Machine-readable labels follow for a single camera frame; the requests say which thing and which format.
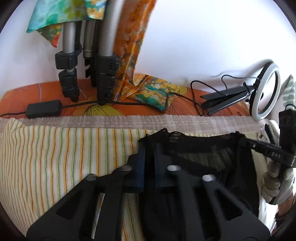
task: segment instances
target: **black mesh fabric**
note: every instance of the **black mesh fabric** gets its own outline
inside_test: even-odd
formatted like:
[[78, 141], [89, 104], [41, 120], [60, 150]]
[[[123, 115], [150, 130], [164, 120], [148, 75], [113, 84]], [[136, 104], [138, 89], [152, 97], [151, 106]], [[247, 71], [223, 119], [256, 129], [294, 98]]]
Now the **black mesh fabric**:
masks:
[[[143, 233], [147, 241], [184, 240], [184, 222], [180, 201], [175, 193], [160, 193], [155, 188], [153, 144], [160, 143], [163, 153], [174, 165], [181, 166], [191, 175], [213, 174], [224, 186], [258, 217], [259, 192], [250, 149], [238, 147], [244, 135], [236, 132], [214, 137], [186, 136], [167, 129], [140, 139], [145, 143], [145, 189], [139, 195], [139, 209]], [[213, 211], [199, 190], [201, 215], [206, 217], [203, 229], [207, 237], [218, 232]]]

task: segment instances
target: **white ring light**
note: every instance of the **white ring light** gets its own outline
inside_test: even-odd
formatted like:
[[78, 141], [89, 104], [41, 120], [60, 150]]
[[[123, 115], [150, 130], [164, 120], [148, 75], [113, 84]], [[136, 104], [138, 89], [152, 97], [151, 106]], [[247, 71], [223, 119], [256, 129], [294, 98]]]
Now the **white ring light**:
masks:
[[[263, 108], [262, 111], [258, 112], [259, 102], [260, 102], [260, 99], [261, 99], [261, 96], [263, 93], [263, 89], [266, 86], [268, 80], [270, 79], [270, 77], [272, 76], [273, 73], [275, 73], [275, 75], [276, 75], [276, 83], [275, 83], [275, 88], [274, 88], [273, 94], [272, 94], [268, 104]], [[252, 103], [252, 105], [250, 105], [251, 115], [255, 121], [259, 121], [259, 120], [265, 118], [271, 112], [272, 108], [276, 104], [276, 101], [279, 97], [280, 89], [281, 89], [281, 79], [280, 79], [280, 75], [279, 75], [279, 67], [275, 63], [271, 63], [267, 67], [267, 69], [265, 70], [262, 78], [260, 79], [260, 84], [257, 88], [256, 93], [254, 93], [255, 97], [254, 97], [253, 103]]]

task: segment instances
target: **black clip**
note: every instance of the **black clip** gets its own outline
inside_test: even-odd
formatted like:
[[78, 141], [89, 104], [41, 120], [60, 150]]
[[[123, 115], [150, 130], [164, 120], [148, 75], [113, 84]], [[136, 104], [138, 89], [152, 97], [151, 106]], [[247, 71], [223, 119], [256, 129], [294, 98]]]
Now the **black clip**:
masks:
[[202, 108], [208, 109], [208, 115], [213, 115], [216, 112], [231, 106], [252, 94], [255, 90], [253, 85], [233, 87], [228, 90], [223, 90], [215, 93], [202, 95], [201, 98], [206, 101], [201, 104]]
[[286, 152], [280, 146], [276, 146], [270, 143], [257, 141], [253, 139], [249, 139], [246, 137], [242, 137], [239, 140], [239, 146], [247, 147], [249, 149], [253, 149], [256, 152], [263, 154], [266, 157], [275, 160], [281, 164], [284, 164], [287, 167], [291, 167], [294, 164], [295, 155], [289, 152]]

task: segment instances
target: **gloved hand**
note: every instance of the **gloved hand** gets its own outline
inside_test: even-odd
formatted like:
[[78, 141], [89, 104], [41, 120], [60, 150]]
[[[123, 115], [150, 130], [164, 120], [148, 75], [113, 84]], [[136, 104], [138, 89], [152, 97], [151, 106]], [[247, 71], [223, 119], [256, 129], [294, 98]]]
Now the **gloved hand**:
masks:
[[[268, 122], [268, 129], [270, 131], [266, 131], [266, 128], [263, 127], [259, 133], [259, 140], [269, 142], [273, 140], [276, 145], [279, 144], [279, 126], [274, 120], [270, 120]], [[266, 158], [268, 172], [263, 174], [264, 178], [264, 186], [261, 190], [261, 194], [265, 201], [269, 203], [273, 197], [275, 198], [274, 203], [282, 204], [286, 201], [292, 193], [293, 184], [294, 184], [294, 170], [293, 167], [296, 167], [295, 164], [293, 167], [288, 168], [284, 172], [284, 179], [282, 183], [280, 183], [278, 179], [279, 171], [281, 168], [281, 164], [275, 162], [269, 158]]]

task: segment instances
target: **power adapter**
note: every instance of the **power adapter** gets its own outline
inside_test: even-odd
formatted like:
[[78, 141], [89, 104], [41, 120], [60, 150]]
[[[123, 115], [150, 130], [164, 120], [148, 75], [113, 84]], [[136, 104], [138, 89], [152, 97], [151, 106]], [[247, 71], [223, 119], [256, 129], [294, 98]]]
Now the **power adapter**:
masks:
[[28, 119], [59, 116], [62, 111], [60, 100], [29, 104], [25, 113]]

